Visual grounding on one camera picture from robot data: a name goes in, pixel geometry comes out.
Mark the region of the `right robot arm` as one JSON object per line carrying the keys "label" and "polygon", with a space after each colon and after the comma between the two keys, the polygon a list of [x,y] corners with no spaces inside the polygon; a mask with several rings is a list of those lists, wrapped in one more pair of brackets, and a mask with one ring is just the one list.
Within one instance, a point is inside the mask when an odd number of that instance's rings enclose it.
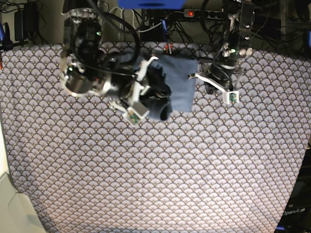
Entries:
{"label": "right robot arm", "polygon": [[[157,57],[140,56],[138,29],[124,19],[104,12],[96,0],[66,0],[63,3],[64,42],[60,72],[64,88],[73,96],[105,95],[124,109],[142,106],[148,111],[171,104],[171,89],[162,68],[152,67]],[[134,52],[125,58],[104,53],[102,23],[134,39]]]}

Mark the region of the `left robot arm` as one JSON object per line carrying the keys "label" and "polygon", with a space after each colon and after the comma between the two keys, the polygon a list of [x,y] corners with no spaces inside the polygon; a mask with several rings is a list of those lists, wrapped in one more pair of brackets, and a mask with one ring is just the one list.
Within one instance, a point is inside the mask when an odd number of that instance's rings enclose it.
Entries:
{"label": "left robot arm", "polygon": [[222,3],[222,40],[208,68],[207,76],[225,90],[233,91],[231,76],[239,62],[251,54],[251,32],[255,5],[250,0],[224,0]]}

